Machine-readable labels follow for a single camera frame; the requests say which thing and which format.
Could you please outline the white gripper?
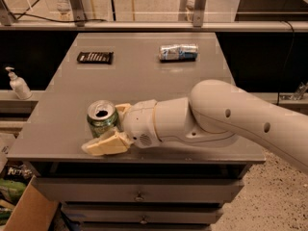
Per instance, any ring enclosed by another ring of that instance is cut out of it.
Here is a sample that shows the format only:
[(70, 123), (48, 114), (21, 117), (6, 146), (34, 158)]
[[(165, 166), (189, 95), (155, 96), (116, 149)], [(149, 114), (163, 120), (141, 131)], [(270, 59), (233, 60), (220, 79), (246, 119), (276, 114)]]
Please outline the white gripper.
[(161, 142), (154, 127), (154, 108), (157, 101), (147, 100), (135, 105), (130, 103), (117, 104), (115, 107), (120, 116), (124, 132), (116, 128), (107, 131), (99, 138), (84, 143), (81, 148), (92, 156), (114, 155), (125, 153), (133, 144), (138, 148), (156, 147)]

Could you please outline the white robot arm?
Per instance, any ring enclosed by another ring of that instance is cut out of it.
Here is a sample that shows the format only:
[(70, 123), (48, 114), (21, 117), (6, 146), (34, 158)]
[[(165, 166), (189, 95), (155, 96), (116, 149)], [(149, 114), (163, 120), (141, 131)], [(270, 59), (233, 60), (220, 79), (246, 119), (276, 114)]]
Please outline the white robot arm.
[(189, 96), (167, 101), (115, 105), (99, 100), (89, 106), (88, 118), (98, 119), (103, 129), (82, 145), (92, 156), (166, 142), (203, 147), (242, 136), (308, 173), (308, 116), (220, 80), (202, 81)]

